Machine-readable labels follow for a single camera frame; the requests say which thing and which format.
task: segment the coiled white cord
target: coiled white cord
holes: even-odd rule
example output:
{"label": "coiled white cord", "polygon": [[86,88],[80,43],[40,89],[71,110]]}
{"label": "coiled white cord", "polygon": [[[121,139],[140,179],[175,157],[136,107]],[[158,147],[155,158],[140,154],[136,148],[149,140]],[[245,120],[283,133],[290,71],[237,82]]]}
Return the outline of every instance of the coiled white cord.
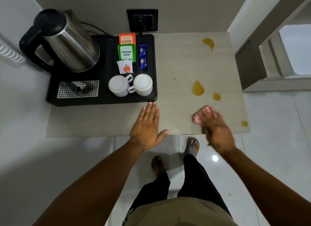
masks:
{"label": "coiled white cord", "polygon": [[0,38],[0,55],[3,55],[16,63],[25,62],[25,58],[18,52],[11,49],[1,38]]}

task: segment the leg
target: leg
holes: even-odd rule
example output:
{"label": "leg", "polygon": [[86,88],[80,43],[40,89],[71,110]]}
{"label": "leg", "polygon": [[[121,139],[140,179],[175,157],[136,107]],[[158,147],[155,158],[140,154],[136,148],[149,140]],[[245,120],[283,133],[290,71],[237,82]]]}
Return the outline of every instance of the leg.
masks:
{"label": "leg", "polygon": [[221,195],[208,177],[204,167],[195,157],[199,151],[198,143],[189,142],[187,149],[189,147],[191,147],[191,150],[184,157],[185,181],[177,197],[193,197],[211,201],[220,206],[231,216]]}
{"label": "leg", "polygon": [[151,167],[157,178],[155,181],[142,187],[133,204],[131,205],[130,210],[126,214],[123,225],[126,223],[128,215],[137,207],[167,199],[170,181],[160,157],[156,156],[152,159]]}

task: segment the person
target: person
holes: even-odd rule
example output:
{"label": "person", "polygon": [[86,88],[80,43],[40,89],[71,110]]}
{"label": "person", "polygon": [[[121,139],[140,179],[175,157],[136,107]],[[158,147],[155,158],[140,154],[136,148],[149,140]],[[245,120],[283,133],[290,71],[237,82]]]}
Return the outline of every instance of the person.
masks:
{"label": "person", "polygon": [[[218,112],[213,108],[202,109],[198,115],[209,144],[239,175],[271,226],[310,224],[311,203],[240,151]],[[65,189],[34,226],[105,225],[139,156],[169,134],[169,130],[158,134],[159,118],[156,103],[149,103],[133,125],[129,141]],[[183,159],[185,182],[177,198],[168,200],[170,182],[161,158],[155,157],[151,166],[157,179],[141,189],[123,224],[236,225],[205,169],[196,160],[199,149],[198,141],[188,138]]]}

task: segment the person's right arm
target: person's right arm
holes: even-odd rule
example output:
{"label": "person's right arm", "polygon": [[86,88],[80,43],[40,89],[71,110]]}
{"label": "person's right arm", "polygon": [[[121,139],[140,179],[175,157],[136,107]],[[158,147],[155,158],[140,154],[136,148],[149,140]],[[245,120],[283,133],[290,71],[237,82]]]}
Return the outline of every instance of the person's right arm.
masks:
{"label": "person's right arm", "polygon": [[235,170],[271,226],[311,224],[311,203],[236,148],[222,115],[210,106],[198,115],[208,142]]}

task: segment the cup handle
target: cup handle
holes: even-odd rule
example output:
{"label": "cup handle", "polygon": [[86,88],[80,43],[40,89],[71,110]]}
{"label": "cup handle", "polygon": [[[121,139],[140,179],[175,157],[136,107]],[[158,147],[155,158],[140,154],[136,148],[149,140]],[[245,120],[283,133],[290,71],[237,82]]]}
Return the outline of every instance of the cup handle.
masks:
{"label": "cup handle", "polygon": [[125,79],[127,80],[128,83],[130,83],[130,82],[133,81],[133,75],[130,74],[130,75],[128,75]]}
{"label": "cup handle", "polygon": [[134,86],[131,86],[131,87],[127,88],[127,91],[131,94],[131,93],[134,93],[136,91],[136,89]]}

